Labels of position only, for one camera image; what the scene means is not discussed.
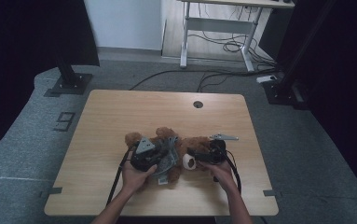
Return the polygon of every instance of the gray floor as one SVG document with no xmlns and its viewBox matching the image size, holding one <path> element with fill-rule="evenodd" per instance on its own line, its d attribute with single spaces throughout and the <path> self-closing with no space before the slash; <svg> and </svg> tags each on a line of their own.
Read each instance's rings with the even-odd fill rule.
<svg viewBox="0 0 357 224">
<path fill-rule="evenodd" d="M 84 95 L 44 97 L 59 72 L 38 75 L 26 107 L 0 142 L 0 223 L 89 223 L 94 217 L 48 217 L 43 209 L 76 124 L 94 89 L 128 90 L 145 77 L 179 70 L 178 60 L 154 54 L 102 53 L 101 67 L 76 66 L 94 75 Z M 241 63 L 189 61 L 189 70 L 244 70 Z M 169 73 L 137 91 L 196 91 L 202 73 Z M 218 82 L 217 77 L 210 82 Z M 357 223 L 357 179 L 309 111 L 269 105 L 256 77 L 231 77 L 206 92 L 244 95 L 280 213 L 268 223 Z M 61 112 L 74 112 L 68 132 L 56 132 Z M 254 217 L 255 223 L 262 223 Z"/>
</svg>

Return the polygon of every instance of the light wood tabletop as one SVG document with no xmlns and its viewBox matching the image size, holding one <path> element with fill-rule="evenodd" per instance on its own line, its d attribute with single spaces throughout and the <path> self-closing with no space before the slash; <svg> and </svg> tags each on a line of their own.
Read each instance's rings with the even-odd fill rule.
<svg viewBox="0 0 357 224">
<path fill-rule="evenodd" d="M 203 103 L 202 108 L 194 102 Z M 234 135 L 226 141 L 236 160 L 242 198 L 252 216 L 274 216 L 278 206 L 271 190 L 254 126 L 244 97 L 238 94 L 158 91 L 93 91 L 45 206 L 50 216 L 92 216 L 105 207 L 117 168 L 127 150 L 125 135 L 156 136 L 172 128 L 182 138 Z M 121 178 L 115 195 L 121 188 Z M 175 184 L 158 185 L 135 194 L 122 216 L 228 216 L 227 196 L 208 172 L 184 170 Z"/>
<path fill-rule="evenodd" d="M 293 8 L 295 4 L 292 0 L 289 3 L 284 3 L 282 0 L 179 0 L 181 2 L 190 3 L 206 3 L 206 4 L 219 4 L 219 5 L 234 5 L 234 6 L 247 6 L 247 7 L 278 7 L 278 8 Z"/>
</svg>

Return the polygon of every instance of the teddy bear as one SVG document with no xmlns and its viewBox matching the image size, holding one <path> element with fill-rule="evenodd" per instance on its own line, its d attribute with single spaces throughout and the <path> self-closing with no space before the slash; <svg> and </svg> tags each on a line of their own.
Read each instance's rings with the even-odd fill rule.
<svg viewBox="0 0 357 224">
<path fill-rule="evenodd" d="M 182 139 L 173 129 L 161 127 L 156 129 L 156 136 L 149 138 L 149 140 L 155 144 L 158 140 L 165 140 L 171 137 L 176 137 L 174 148 L 177 154 L 177 161 L 167 172 L 169 184 L 175 183 L 179 179 L 184 168 L 186 170 L 206 170 L 201 164 L 196 163 L 192 156 L 187 154 L 187 150 L 194 148 L 196 151 L 208 152 L 210 150 L 210 139 L 208 137 L 200 136 Z M 128 133 L 125 136 L 125 143 L 130 147 L 142 138 L 143 136 L 140 133 Z"/>
</svg>

